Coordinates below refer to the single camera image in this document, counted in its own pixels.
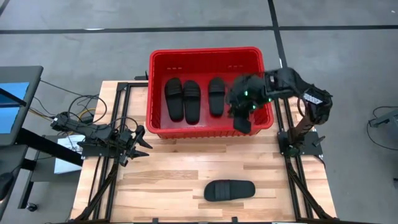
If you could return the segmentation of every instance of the black slipper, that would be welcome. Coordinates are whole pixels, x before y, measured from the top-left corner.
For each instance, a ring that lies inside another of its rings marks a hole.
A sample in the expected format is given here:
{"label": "black slipper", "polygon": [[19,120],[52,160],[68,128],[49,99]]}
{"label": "black slipper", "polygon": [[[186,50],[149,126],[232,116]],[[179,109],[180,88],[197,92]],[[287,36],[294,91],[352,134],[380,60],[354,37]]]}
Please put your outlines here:
{"label": "black slipper", "polygon": [[200,87],[188,80],[184,83],[185,120],[188,124],[197,124],[200,117]]}
{"label": "black slipper", "polygon": [[239,198],[253,197],[254,183],[246,180],[214,180],[205,187],[205,199],[209,202],[222,202]]}
{"label": "black slipper", "polygon": [[209,109],[210,114],[216,117],[224,113],[225,85],[221,78],[214,78],[209,82]]}
{"label": "black slipper", "polygon": [[184,118],[182,85],[179,78],[171,78],[164,87],[167,109],[170,119],[174,122],[181,121]]}

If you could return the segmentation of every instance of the wooden table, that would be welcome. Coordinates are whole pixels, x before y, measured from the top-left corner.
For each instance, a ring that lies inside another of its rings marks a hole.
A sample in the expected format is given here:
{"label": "wooden table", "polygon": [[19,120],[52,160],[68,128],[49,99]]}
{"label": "wooden table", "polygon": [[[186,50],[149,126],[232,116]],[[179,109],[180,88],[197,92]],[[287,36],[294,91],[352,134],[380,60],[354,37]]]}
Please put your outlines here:
{"label": "wooden table", "polygon": [[[110,122],[118,82],[121,81],[102,84],[99,96],[106,102],[108,112],[98,124]],[[134,87],[131,91],[127,115],[145,124],[147,87]],[[290,100],[295,124],[301,119],[296,102],[295,98]],[[95,118],[103,113],[104,106],[99,101]],[[134,129],[132,121],[127,120],[126,124]],[[153,149],[140,147],[138,150],[150,156],[134,159],[127,167],[119,168],[111,221],[151,222],[152,218],[159,218],[160,222],[230,222],[231,217],[238,217],[240,222],[294,220],[277,132],[276,119],[271,128],[248,137],[160,139],[147,131],[144,139]],[[323,164],[313,156],[302,156],[302,160],[309,191],[327,213],[336,216]],[[84,161],[71,218],[87,206],[96,161],[95,157]],[[256,185],[256,194],[229,202],[207,202],[203,190],[216,179],[251,180]],[[297,191],[301,214],[305,217],[302,194]],[[107,198],[105,193],[100,218],[104,217]]]}

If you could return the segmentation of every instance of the black aluminum frame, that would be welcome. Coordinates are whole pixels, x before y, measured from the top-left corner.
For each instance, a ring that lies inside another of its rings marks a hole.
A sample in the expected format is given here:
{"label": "black aluminum frame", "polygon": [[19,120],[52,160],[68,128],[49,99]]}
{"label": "black aluminum frame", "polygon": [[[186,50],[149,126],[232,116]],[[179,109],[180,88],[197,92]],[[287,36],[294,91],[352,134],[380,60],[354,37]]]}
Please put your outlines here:
{"label": "black aluminum frame", "polygon": [[[3,4],[0,6],[0,16],[6,9],[6,6],[8,5],[9,1],[10,0],[4,0]],[[280,61],[282,63],[282,66],[286,67],[287,61],[286,61],[286,56],[285,56],[285,52],[284,52],[284,47],[282,44],[282,38],[280,36],[280,32],[282,30],[382,30],[382,29],[386,30],[386,29],[398,29],[398,25],[279,26],[278,22],[277,22],[277,15],[276,15],[273,0],[268,0],[268,5],[269,5],[270,13],[271,13],[272,26],[143,27],[143,28],[115,28],[115,29],[100,29],[100,30],[86,30],[86,29],[0,30],[0,35],[1,34],[3,34],[3,35],[7,35],[7,34],[21,34],[21,35],[23,35],[23,34],[103,34],[103,33],[141,33],[141,32],[198,32],[198,31],[211,32],[211,31],[272,30],[272,31],[274,31]],[[126,96],[124,98],[123,112],[122,112],[122,116],[125,116],[125,115],[127,115],[130,87],[137,85],[137,84],[146,84],[146,83],[118,83],[118,89],[117,89],[116,96],[115,96],[115,105],[113,108],[113,113],[112,113],[112,118],[111,118],[112,120],[116,119],[120,96],[121,96],[121,90],[123,90],[127,87],[126,88]],[[275,103],[276,117],[277,117],[278,125],[279,125],[279,131],[285,131],[283,119],[282,119],[282,112],[280,110],[280,105],[279,105],[278,99],[276,99],[274,103]],[[293,120],[292,120],[292,115],[290,112],[289,102],[287,100],[284,100],[284,106],[285,106],[285,110],[286,110],[286,114],[287,114],[287,121],[289,124],[289,128],[291,128],[293,126]],[[124,129],[124,121],[122,120],[121,122],[123,122],[123,123],[121,123],[120,128]],[[297,156],[295,158],[295,160],[296,160],[296,165],[297,165],[298,176],[301,180],[301,183],[305,187],[306,183],[305,183],[305,176],[304,176],[304,172],[303,172],[301,157]],[[290,165],[291,163],[292,163],[292,161],[290,160],[290,158],[285,158],[286,166]],[[106,173],[108,170],[108,164],[109,164],[109,159],[105,158],[103,161],[103,166],[102,166],[102,170],[101,170],[99,186],[101,186],[101,184],[103,184],[105,181]],[[95,209],[93,219],[97,220],[97,222],[106,222],[107,220],[110,220],[115,185],[116,185],[116,181],[113,181],[110,186],[110,191],[109,191],[109,195],[108,195],[108,204],[106,206],[106,219],[98,220],[99,207],[100,207],[101,201],[99,201],[99,204],[97,205],[97,207]],[[307,217],[309,217],[309,219],[301,218],[300,207],[299,207],[299,203],[298,203],[295,184],[294,184],[294,181],[290,177],[289,177],[289,187],[290,187],[290,192],[291,192],[291,196],[292,196],[292,203],[293,203],[295,218],[297,221],[300,220],[300,221],[308,222],[308,223],[331,223],[332,222],[331,220],[311,219],[312,218],[312,210],[307,202],[307,199],[305,199],[305,208],[307,211]]]}

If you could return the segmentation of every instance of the slide sandal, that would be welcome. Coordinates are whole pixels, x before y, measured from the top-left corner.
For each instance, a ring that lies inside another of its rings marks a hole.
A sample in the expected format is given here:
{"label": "slide sandal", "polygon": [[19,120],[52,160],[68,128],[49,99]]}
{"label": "slide sandal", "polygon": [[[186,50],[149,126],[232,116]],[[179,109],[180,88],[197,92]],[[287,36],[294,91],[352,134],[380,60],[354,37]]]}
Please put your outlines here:
{"label": "slide sandal", "polygon": [[188,124],[197,124],[200,117],[200,87],[188,80],[184,83],[185,120]]}
{"label": "slide sandal", "polygon": [[225,85],[221,78],[214,78],[209,83],[210,114],[216,117],[224,113]]}
{"label": "slide sandal", "polygon": [[247,180],[214,180],[205,187],[205,199],[209,202],[249,198],[255,193],[254,183]]}
{"label": "slide sandal", "polygon": [[182,85],[179,78],[171,78],[164,87],[167,109],[170,119],[174,122],[181,121],[184,118]]}

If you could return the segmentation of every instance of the table leg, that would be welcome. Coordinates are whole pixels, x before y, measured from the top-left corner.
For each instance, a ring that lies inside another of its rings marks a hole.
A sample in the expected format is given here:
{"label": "table leg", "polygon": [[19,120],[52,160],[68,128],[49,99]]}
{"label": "table leg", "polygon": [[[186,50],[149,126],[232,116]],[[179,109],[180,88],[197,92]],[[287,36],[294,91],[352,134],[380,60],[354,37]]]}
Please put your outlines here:
{"label": "table leg", "polygon": [[45,152],[51,156],[72,164],[76,164],[78,166],[83,165],[83,160],[81,159],[81,155],[79,153],[73,152],[66,147],[63,147],[24,128],[21,128],[19,131],[16,142],[18,144],[28,145],[29,147],[32,147],[38,151]]}

